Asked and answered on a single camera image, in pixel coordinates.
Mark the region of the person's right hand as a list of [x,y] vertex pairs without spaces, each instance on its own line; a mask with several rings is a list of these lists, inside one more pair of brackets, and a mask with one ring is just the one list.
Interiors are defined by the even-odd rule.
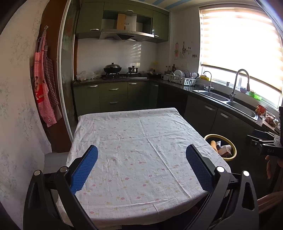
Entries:
[[282,158],[267,155],[265,160],[267,161],[266,173],[267,179],[269,180],[273,176],[277,166],[282,168]]

